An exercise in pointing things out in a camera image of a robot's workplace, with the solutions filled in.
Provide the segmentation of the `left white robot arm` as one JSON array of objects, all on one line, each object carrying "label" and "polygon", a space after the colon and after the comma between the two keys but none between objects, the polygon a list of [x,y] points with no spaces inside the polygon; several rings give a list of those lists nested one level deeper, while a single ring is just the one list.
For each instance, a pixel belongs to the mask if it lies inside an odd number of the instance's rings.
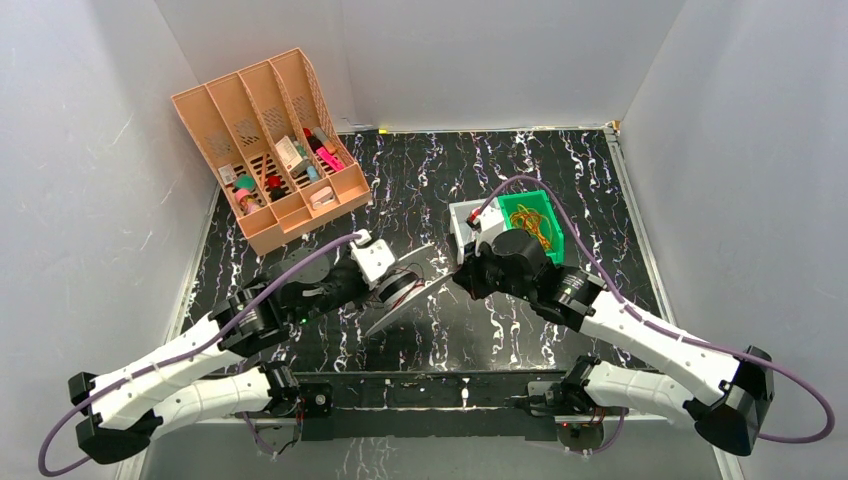
[{"label": "left white robot arm", "polygon": [[99,464],[125,460],[176,429],[237,413],[301,414],[298,381],[283,361],[207,379],[287,341],[297,324],[348,303],[362,304],[393,259],[378,245],[345,245],[336,262],[302,250],[216,304],[177,338],[108,374],[69,381],[83,419],[80,449]]}]

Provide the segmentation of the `white perforated filament spool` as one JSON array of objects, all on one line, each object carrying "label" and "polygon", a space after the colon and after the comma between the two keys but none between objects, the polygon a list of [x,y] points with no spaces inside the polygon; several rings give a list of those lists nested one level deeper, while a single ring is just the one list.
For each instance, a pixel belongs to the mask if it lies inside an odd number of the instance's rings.
[{"label": "white perforated filament spool", "polygon": [[423,258],[430,257],[436,251],[432,243],[425,244],[398,260],[396,266],[388,272],[377,285],[377,299],[383,305],[383,315],[364,333],[371,337],[386,330],[399,320],[411,306],[420,299],[437,293],[451,279],[451,273],[427,279],[424,276]]}]

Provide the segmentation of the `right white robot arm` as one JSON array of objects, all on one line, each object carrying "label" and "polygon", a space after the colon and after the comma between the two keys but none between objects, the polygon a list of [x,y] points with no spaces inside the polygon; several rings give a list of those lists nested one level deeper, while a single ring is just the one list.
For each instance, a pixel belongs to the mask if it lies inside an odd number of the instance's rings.
[{"label": "right white robot arm", "polygon": [[583,358],[563,382],[565,405],[577,414],[623,407],[693,428],[725,452],[748,456],[774,397],[769,355],[713,345],[619,302],[599,277],[555,263],[540,242],[517,229],[469,245],[453,276],[471,297],[503,293],[525,300],[543,320],[626,350],[651,366],[628,370]]}]

